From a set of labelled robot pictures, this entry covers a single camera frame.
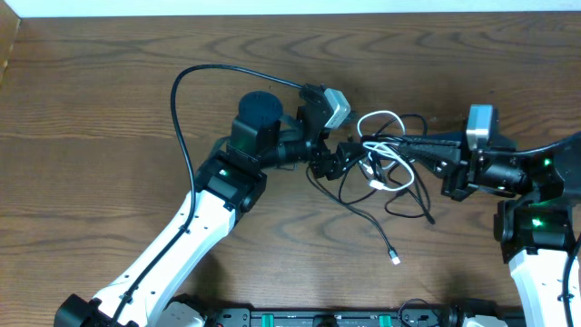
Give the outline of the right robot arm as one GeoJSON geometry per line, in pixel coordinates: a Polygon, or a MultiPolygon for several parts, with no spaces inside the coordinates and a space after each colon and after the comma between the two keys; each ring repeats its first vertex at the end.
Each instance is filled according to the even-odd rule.
{"type": "Polygon", "coordinates": [[[480,133],[405,136],[399,151],[442,179],[443,195],[461,202],[477,190],[500,197],[499,242],[528,326],[580,323],[580,135],[517,149],[489,123],[480,133]]]}

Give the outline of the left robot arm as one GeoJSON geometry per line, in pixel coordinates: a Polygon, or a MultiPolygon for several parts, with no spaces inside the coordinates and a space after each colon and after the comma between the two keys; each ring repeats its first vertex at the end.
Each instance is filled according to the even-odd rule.
{"type": "Polygon", "coordinates": [[[331,153],[325,141],[350,115],[344,94],[306,84],[305,104],[287,116],[273,94],[243,96],[227,137],[199,167],[168,225],[138,259],[90,301],[73,294],[57,310],[57,326],[202,326],[202,314],[172,297],[203,256],[257,203],[266,188],[264,169],[315,164],[315,174],[340,177],[363,154],[355,144],[331,153]]]}

